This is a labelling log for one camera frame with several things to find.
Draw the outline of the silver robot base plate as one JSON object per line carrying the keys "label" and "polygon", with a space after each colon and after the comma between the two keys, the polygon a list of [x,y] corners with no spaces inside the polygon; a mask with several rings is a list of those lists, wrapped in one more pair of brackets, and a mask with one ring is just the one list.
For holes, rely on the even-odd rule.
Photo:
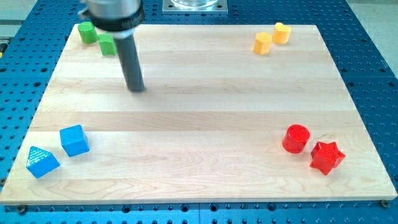
{"label": "silver robot base plate", "polygon": [[227,0],[163,0],[164,14],[227,14]]}

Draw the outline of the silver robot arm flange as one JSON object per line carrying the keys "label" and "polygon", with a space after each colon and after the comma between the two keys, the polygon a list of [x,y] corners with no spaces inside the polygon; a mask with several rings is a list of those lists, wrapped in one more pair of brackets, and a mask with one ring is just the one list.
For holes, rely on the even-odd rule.
{"label": "silver robot arm flange", "polygon": [[89,19],[98,29],[115,39],[132,36],[145,19],[142,0],[82,0],[85,8],[78,11],[80,19]]}

